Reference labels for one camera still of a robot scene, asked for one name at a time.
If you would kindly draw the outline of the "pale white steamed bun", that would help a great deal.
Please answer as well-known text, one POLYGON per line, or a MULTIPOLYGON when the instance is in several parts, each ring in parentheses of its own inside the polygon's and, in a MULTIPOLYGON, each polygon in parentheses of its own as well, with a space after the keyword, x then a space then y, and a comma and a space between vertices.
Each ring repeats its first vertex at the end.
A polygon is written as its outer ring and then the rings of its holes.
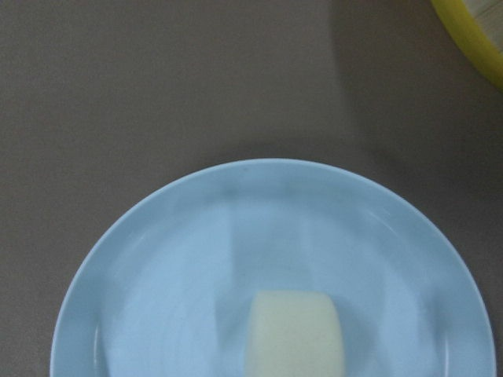
POLYGON ((245 376, 344 376, 340 319, 320 292, 260 291, 251 304, 245 376))

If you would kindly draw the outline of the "yellow round steamer basket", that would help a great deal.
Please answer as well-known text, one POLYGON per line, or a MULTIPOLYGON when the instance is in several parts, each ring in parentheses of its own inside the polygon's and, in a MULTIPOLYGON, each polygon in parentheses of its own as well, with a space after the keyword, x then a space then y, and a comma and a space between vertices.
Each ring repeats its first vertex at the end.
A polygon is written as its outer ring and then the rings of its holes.
POLYGON ((502 89, 502 2, 434 0, 434 10, 472 65, 502 89))

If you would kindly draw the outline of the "light blue plate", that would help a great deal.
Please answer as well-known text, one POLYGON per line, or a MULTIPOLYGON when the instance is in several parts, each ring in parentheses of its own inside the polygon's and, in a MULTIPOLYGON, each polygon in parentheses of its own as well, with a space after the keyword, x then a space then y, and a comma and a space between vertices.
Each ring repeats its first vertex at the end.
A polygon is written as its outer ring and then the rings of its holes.
POLYGON ((357 174, 294 159, 222 164, 126 212, 79 267, 52 376, 240 376, 252 298, 320 291, 349 376, 494 376, 486 307, 449 240, 357 174))

